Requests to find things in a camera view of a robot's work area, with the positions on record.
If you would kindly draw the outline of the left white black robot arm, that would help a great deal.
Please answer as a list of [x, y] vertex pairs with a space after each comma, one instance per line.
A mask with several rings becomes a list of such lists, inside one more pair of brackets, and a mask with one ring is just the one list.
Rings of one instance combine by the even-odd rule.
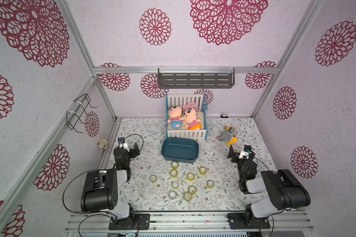
[[69, 209], [62, 197], [64, 208], [73, 214], [85, 215], [86, 218], [105, 216], [110, 218], [109, 230], [148, 230], [149, 214], [136, 214], [129, 203], [119, 200], [118, 185], [130, 181], [130, 161], [140, 155], [137, 144], [129, 149], [125, 145], [114, 149], [115, 164], [120, 165], [110, 169], [93, 169], [85, 171], [74, 178], [76, 180], [86, 175], [80, 198], [80, 211]]

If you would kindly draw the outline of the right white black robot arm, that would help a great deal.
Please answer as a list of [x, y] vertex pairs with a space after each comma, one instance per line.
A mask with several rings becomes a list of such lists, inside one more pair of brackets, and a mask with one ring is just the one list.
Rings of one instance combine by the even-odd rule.
[[268, 196], [256, 203], [248, 204], [242, 214], [228, 214], [230, 228], [240, 229], [272, 229], [269, 218], [286, 210], [309, 206], [311, 198], [308, 191], [297, 180], [291, 171], [266, 170], [257, 177], [255, 153], [250, 145], [245, 145], [241, 153], [234, 151], [230, 145], [227, 158], [237, 164], [239, 189], [245, 194], [267, 192]]

